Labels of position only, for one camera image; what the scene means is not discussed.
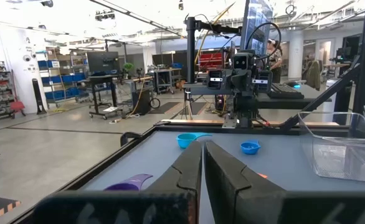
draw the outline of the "black metal frame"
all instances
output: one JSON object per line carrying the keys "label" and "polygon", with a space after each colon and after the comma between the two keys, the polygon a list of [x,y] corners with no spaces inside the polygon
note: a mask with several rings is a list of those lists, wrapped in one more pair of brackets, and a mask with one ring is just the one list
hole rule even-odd
{"label": "black metal frame", "polygon": [[[343,137],[348,131],[348,126],[310,126],[310,129],[313,132],[318,134],[327,134],[329,136]],[[207,132],[207,133],[226,133],[226,134],[278,134],[278,135],[288,135],[288,136],[297,136],[300,134],[299,127],[295,127],[289,131],[284,131],[281,129],[263,129],[260,125],[256,126],[253,129],[225,129],[222,128],[222,124],[214,124],[214,123],[173,123],[173,122],[160,122],[155,124],[152,128],[149,128],[145,133],[140,135],[130,135],[122,136],[123,142],[125,142],[125,138],[132,137],[134,138],[130,142],[126,143],[119,150],[108,156],[107,158],[100,161],[98,164],[95,164],[88,170],[86,170],[83,174],[77,176],[74,180],[71,180],[69,183],[65,184],[60,189],[56,190],[56,192],[61,192],[64,190],[78,190],[83,187],[88,181],[92,180],[95,176],[103,172],[108,166],[112,165],[117,160],[121,159],[125,154],[134,150],[137,145],[142,143],[145,139],[149,138],[153,133],[157,131],[177,131],[177,132]],[[25,211],[22,215],[19,215],[16,219],[14,219],[12,224],[21,224],[21,223],[31,223],[32,212],[34,207]]]}
{"label": "black metal frame", "polygon": [[[194,17],[188,17],[185,21],[187,25],[187,84],[194,83],[194,51],[195,51],[195,30],[207,29],[213,30],[214,32],[231,32],[238,33],[242,32],[242,28],[230,28],[214,26],[195,20]],[[307,105],[302,111],[313,111],[319,107],[322,103],[328,100],[332,95],[344,88],[351,80],[356,82],[356,92],[354,96],[354,107],[353,112],[362,114],[365,106],[365,21],[363,30],[363,49],[361,51],[361,63],[357,65],[359,57],[357,57],[352,63],[351,69],[344,74],[339,81],[324,91],[317,99]],[[298,115],[295,115],[286,120],[280,128],[283,130],[289,130],[294,127],[298,122]]]}
{"label": "black metal frame", "polygon": [[107,114],[109,113],[100,113],[98,108],[100,106],[109,106],[108,103],[101,103],[97,101],[97,96],[95,94],[95,85],[96,84],[102,84],[102,83],[110,83],[110,91],[111,91],[111,94],[112,94],[112,105],[114,107],[117,107],[117,104],[116,104],[116,86],[112,80],[112,78],[114,78],[116,76],[109,76],[109,77],[103,77],[103,78],[100,78],[100,77],[90,77],[89,80],[90,80],[90,83],[91,83],[91,88],[92,88],[92,92],[93,92],[93,100],[94,100],[94,109],[95,111],[89,111],[88,113],[89,114],[92,114],[92,115],[100,115],[100,116],[103,116],[104,119],[107,118]]}

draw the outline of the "orange striped edge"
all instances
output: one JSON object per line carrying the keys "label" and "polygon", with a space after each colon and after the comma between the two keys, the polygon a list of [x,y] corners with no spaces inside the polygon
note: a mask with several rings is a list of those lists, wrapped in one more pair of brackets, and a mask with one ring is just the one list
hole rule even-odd
{"label": "orange striped edge", "polygon": [[13,209],[14,207],[12,206],[12,203],[10,203],[8,206],[7,206],[7,209],[8,209],[8,212],[9,211],[12,211],[12,209]]}
{"label": "orange striped edge", "polygon": [[4,214],[4,209],[0,209],[0,216]]}
{"label": "orange striped edge", "polygon": [[181,102],[180,103],[178,103],[178,104],[176,104],[176,106],[173,106],[172,108],[170,108],[170,109],[168,109],[166,112],[164,112],[165,114],[167,114],[168,112],[170,112],[170,111],[172,111],[173,109],[175,109],[177,106],[179,106],[181,104]]}

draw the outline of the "table surface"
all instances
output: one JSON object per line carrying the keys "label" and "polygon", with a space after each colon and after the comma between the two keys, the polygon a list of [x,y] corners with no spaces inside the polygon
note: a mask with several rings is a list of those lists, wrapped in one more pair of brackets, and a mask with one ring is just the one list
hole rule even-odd
{"label": "table surface", "polygon": [[181,68],[170,68],[170,69],[158,69],[153,70],[154,72],[172,72],[172,71],[178,71],[181,70]]}
{"label": "table surface", "polygon": [[346,67],[350,66],[351,64],[343,63],[343,64],[335,64],[335,65],[324,65],[324,67]]}
{"label": "table surface", "polygon": [[304,99],[274,99],[270,98],[266,93],[259,93],[257,99],[259,101],[291,101],[291,102],[297,102],[297,101],[313,101],[315,98],[317,98],[322,92],[317,91],[314,88],[304,84],[300,85],[300,88],[296,88],[295,90],[299,91],[301,94],[305,96]]}
{"label": "table surface", "polygon": [[[157,131],[138,146],[110,165],[82,187],[82,190],[103,190],[136,174],[151,174],[143,184],[150,186],[181,154],[176,137],[179,132]],[[214,141],[250,169],[268,176],[268,180],[285,190],[297,191],[365,191],[365,182],[317,176],[300,147],[299,136],[221,134],[199,138]],[[258,139],[261,149],[256,155],[245,155],[240,143]],[[200,223],[214,223],[202,169]]]}
{"label": "table surface", "polygon": [[102,76],[90,76],[87,79],[101,79],[101,78],[115,78],[118,77],[118,75],[102,75]]}

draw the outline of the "person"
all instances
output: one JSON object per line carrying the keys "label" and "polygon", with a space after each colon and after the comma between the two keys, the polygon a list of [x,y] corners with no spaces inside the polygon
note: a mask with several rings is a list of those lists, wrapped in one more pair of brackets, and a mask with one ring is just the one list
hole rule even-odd
{"label": "person", "polygon": [[[275,48],[278,46],[277,40],[268,40],[267,42],[267,50],[268,53],[272,53]],[[270,56],[270,70],[272,72],[272,82],[280,83],[281,82],[281,73],[282,73],[282,49],[281,46],[278,46],[277,51]]]}

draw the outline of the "blue storage bin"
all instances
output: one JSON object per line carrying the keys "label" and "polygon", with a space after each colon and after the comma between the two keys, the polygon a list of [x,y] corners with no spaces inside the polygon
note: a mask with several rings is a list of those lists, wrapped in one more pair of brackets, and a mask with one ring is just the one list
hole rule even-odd
{"label": "blue storage bin", "polygon": [[62,81],[65,83],[73,82],[73,75],[62,75]]}
{"label": "blue storage bin", "polygon": [[53,66],[53,62],[57,62],[58,63],[58,61],[57,60],[48,60],[48,61],[46,61],[46,60],[41,60],[41,61],[38,61],[38,63],[39,63],[39,68],[53,68],[54,66]]}
{"label": "blue storage bin", "polygon": [[67,91],[66,91],[66,97],[78,96],[78,95],[79,95],[79,92],[76,87],[71,87],[71,88],[67,89]]}
{"label": "blue storage bin", "polygon": [[62,98],[64,98],[64,91],[63,90],[57,90],[57,91],[54,91],[54,97],[52,96],[52,92],[47,92],[45,93],[45,97],[47,99],[55,99],[56,100],[61,100]]}
{"label": "blue storage bin", "polygon": [[[49,84],[50,83],[50,77],[42,77],[41,78],[43,84]],[[57,77],[51,77],[51,81],[53,83],[60,83],[60,77],[57,76]]]}
{"label": "blue storage bin", "polygon": [[85,79],[85,75],[84,73],[76,73],[74,76],[73,76],[73,80],[75,82],[78,82],[80,80],[84,80]]}

